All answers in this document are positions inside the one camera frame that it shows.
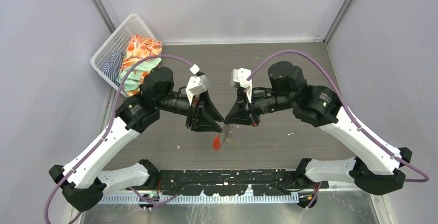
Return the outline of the red handled metal keyring holder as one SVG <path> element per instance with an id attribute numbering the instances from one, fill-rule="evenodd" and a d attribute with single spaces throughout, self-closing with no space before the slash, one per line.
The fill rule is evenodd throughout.
<path id="1" fill-rule="evenodd" d="M 215 137 L 214 141 L 213 141 L 213 149 L 214 150 L 219 150 L 222 145 L 228 143 L 231 146 L 235 146 L 236 143 L 232 140 L 232 131 L 234 129 L 234 125 L 233 124 L 225 124 L 222 127 L 222 131 L 221 133 Z"/>

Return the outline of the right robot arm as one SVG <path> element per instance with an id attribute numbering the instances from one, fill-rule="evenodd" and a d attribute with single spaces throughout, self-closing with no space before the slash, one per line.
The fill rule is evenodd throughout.
<path id="1" fill-rule="evenodd" d="M 379 137 L 371 140 L 363 132 L 365 126 L 348 116 L 333 90 L 307 84 L 302 69 L 288 61 L 269 67 L 269 88 L 253 87 L 250 74 L 243 68 L 232 71 L 237 99 L 225 124 L 258 126 L 261 115 L 290 109 L 297 119 L 327 132 L 354 153 L 353 158 L 337 161 L 303 158 L 294 175 L 299 187 L 322 181 L 345 182 L 381 196 L 404 186 L 406 176 L 400 167 L 410 161 L 412 151 L 393 147 Z"/>

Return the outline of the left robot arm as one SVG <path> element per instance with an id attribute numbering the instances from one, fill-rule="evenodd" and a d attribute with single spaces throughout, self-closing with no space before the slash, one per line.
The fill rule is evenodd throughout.
<path id="1" fill-rule="evenodd" d="M 158 121 L 160 111 L 185 116 L 185 125 L 191 131 L 220 133 L 223 117 L 212 104 L 208 88 L 207 76 L 196 72 L 185 87 L 174 91 L 172 70 L 152 69 L 139 92 L 123 101 L 112 122 L 85 151 L 70 163 L 50 169 L 49 174 L 60 185 L 66 201 L 79 212 L 85 212 L 115 191 L 131 186 L 156 188 L 160 172 L 147 159 L 112 171 L 104 167 L 125 145 Z"/>

